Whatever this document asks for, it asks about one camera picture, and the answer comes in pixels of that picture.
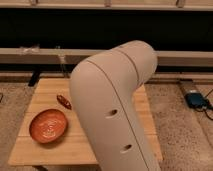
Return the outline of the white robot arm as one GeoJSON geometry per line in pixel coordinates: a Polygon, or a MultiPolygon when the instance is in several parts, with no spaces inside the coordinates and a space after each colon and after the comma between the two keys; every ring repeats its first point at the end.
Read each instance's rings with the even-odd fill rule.
{"type": "Polygon", "coordinates": [[[160,171],[133,104],[156,68],[154,49],[136,40],[86,58],[71,73],[71,103],[102,171],[160,171]]]}

